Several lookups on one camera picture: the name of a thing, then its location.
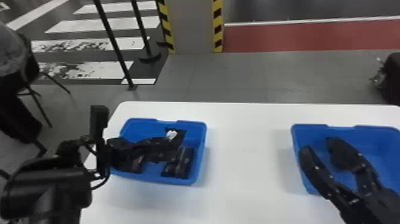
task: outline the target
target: red floor stripe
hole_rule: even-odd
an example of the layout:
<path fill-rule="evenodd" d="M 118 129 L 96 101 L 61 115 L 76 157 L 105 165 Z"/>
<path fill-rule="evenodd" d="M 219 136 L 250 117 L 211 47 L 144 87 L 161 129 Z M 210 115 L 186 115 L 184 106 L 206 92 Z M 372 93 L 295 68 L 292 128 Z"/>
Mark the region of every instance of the red floor stripe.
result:
<path fill-rule="evenodd" d="M 400 48 L 400 20 L 225 27 L 224 52 Z"/>

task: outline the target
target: stand base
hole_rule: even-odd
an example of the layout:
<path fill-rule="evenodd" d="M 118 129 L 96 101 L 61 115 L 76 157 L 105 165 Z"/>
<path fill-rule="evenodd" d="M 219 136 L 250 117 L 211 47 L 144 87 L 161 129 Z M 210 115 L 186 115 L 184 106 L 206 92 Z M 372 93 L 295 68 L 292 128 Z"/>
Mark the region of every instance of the stand base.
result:
<path fill-rule="evenodd" d="M 153 63 L 161 58 L 159 46 L 154 41 L 149 40 L 149 47 L 151 55 L 147 54 L 145 47 L 139 53 L 139 59 L 143 63 Z"/>

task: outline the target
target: white table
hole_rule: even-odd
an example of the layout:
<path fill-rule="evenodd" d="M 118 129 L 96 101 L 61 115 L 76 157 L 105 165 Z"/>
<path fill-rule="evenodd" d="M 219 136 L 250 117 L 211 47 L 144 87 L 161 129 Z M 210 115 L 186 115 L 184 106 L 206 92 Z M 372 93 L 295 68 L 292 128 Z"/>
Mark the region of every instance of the white table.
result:
<path fill-rule="evenodd" d="M 104 137 L 130 117 L 193 120 L 208 126 L 201 174 L 193 186 L 111 176 L 93 192 L 81 223 L 343 223 L 331 203 L 308 195 L 295 163 L 294 123 L 400 128 L 400 108 L 384 105 L 123 102 Z M 89 156 L 87 167 L 95 167 Z"/>

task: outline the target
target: crosswalk stripe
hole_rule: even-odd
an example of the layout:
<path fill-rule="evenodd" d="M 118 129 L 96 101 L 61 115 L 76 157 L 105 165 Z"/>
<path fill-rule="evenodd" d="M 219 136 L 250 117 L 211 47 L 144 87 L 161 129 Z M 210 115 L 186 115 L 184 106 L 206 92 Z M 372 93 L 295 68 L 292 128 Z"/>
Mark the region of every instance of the crosswalk stripe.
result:
<path fill-rule="evenodd" d="M 158 16 L 145 16 L 142 17 L 142 20 L 146 29 L 157 28 L 160 23 Z M 139 28 L 136 18 L 133 17 L 110 18 L 108 19 L 108 22 L 113 30 L 129 30 Z M 45 33 L 88 32 L 100 30 L 104 30 L 104 26 L 100 19 L 63 20 L 52 28 L 48 29 Z"/>
<path fill-rule="evenodd" d="M 34 10 L 30 11 L 29 13 L 26 13 L 15 20 L 7 23 L 7 26 L 12 28 L 13 30 L 18 30 L 19 28 L 31 23 L 32 21 L 35 21 L 42 15 L 50 12 L 51 10 L 55 9 L 56 7 L 59 7 L 63 3 L 67 2 L 69 0 L 51 0 Z"/>
<path fill-rule="evenodd" d="M 5 11 L 5 10 L 9 10 L 9 9 L 10 9 L 9 6 L 6 3 L 0 2 L 0 12 L 1 11 Z"/>
<path fill-rule="evenodd" d="M 130 67 L 133 61 L 125 61 Z M 40 70 L 50 76 L 59 76 L 63 79 L 123 79 L 124 73 L 118 61 L 84 61 L 81 63 L 42 63 Z"/>
<path fill-rule="evenodd" d="M 133 84 L 136 85 L 153 85 L 155 83 L 155 78 L 149 79 L 132 79 Z M 121 84 L 128 84 L 126 79 L 122 80 Z"/>
<path fill-rule="evenodd" d="M 133 11 L 132 4 L 130 2 L 118 2 L 118 3 L 107 3 L 101 4 L 106 13 L 126 12 Z M 137 2 L 139 10 L 156 10 L 157 6 L 155 1 L 142 1 Z M 84 5 L 80 9 L 74 12 L 74 14 L 90 14 L 97 13 L 95 5 Z"/>
<path fill-rule="evenodd" d="M 116 40 L 122 51 L 143 49 L 145 46 L 141 37 L 116 38 Z M 108 38 L 32 41 L 32 51 L 35 53 L 87 50 L 112 51 L 114 48 Z"/>

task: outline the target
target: robotic arm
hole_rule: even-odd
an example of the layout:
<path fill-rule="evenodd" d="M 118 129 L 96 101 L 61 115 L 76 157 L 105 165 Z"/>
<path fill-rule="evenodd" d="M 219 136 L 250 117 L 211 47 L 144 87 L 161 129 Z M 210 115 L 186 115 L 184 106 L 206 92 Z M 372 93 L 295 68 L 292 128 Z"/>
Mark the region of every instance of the robotic arm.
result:
<path fill-rule="evenodd" d="M 0 215 L 6 220 L 29 218 L 29 223 L 79 223 L 81 209 L 92 202 L 92 191 L 106 183 L 113 158 L 128 157 L 123 164 L 132 167 L 133 160 L 146 156 L 149 161 L 168 161 L 178 152 L 183 137 L 156 137 L 131 143 L 123 138 L 103 139 L 108 123 L 108 109 L 103 105 L 90 108 L 90 135 L 64 141 L 55 156 L 35 158 L 21 165 L 13 174 L 3 176 L 8 182 L 0 199 Z M 96 151 L 89 145 L 96 145 Z M 81 146 L 96 156 L 96 169 L 84 167 Z M 102 180 L 96 186 L 93 181 Z"/>
<path fill-rule="evenodd" d="M 347 224 L 399 224 L 400 197 L 385 188 L 372 165 L 340 138 L 326 138 L 330 161 L 355 175 L 358 192 L 336 182 L 310 146 L 299 151 L 300 167 L 322 197 L 330 200 Z"/>

